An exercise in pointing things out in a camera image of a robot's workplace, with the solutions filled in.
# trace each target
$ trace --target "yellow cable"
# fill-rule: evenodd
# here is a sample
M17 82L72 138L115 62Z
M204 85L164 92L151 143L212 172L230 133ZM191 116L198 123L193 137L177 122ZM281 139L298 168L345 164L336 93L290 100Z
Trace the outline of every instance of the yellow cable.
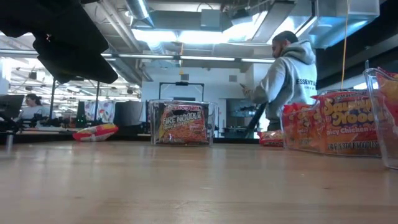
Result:
M348 27L348 14L349 14L349 1L347 0L347 15L346 15L346 27L344 34L344 48L343 48L343 72L341 74L341 89L343 89L345 68L346 68L346 49L347 49L347 27Z

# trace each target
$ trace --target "desk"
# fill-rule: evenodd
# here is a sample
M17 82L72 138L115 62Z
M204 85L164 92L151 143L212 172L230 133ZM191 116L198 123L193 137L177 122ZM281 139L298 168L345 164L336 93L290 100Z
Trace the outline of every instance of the desk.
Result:
M0 162L2 223L396 223L380 159L250 144L16 144Z

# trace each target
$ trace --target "white wall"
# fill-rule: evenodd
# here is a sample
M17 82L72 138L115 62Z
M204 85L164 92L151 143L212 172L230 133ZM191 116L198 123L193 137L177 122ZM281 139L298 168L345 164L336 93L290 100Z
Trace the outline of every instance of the white wall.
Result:
M271 67L272 64L269 63L255 63L254 66L254 73L253 73L253 81L254 86L258 86L260 81L267 75L268 69Z
M147 68L147 73L154 80L153 82L144 82L142 84L142 98L146 100L159 98L160 82L179 82L180 69L168 68ZM212 68L208 71L205 68L184 68L183 72L189 74L190 83L204 83L204 101L215 102L220 109L220 128L226 124L226 99L227 98L244 98L240 83L245 83L245 74L239 69L232 68ZM229 82L230 75L237 75L238 82ZM162 85L163 99L172 99L173 97L195 97L197 101L201 101L201 86L175 86ZM217 124L218 115L216 113L215 122ZM141 116L141 121L145 120L145 115Z
M245 84L248 88L255 88L260 81L267 75L269 63L254 63L245 73Z

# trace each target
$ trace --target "computer monitor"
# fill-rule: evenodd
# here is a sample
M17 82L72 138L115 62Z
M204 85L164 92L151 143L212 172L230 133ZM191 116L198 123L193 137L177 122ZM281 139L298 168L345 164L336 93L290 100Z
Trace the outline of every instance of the computer monitor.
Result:
M0 96L0 114L7 118L17 118L24 101L24 95L4 95Z

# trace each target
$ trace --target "fluorescent light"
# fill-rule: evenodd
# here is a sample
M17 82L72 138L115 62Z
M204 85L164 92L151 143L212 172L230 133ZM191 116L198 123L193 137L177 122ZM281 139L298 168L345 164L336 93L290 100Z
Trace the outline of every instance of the fluorescent light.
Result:
M274 63L275 59L271 58L242 58L242 62L252 62L252 63Z
M185 44L219 44L227 43L222 32L211 31L183 31L178 37L178 41Z
M235 58L229 57L201 57L201 56L181 56L182 60L219 60L233 62Z
M132 29L137 40L145 42L173 42L177 41L177 36L169 30L139 30Z
M314 24L314 22L316 22L318 19L317 16L314 16L307 24L305 24L297 33L296 36L300 37L308 28L310 28L312 26L312 24Z
M173 59L172 55L140 55L140 54L119 54L124 58L149 58L149 59Z
M366 83L361 83L359 85L355 85L353 88L354 88L354 90L365 90L365 89L368 88L368 86L367 86ZM379 88L379 84L378 83L373 83L373 88L375 90L377 90Z

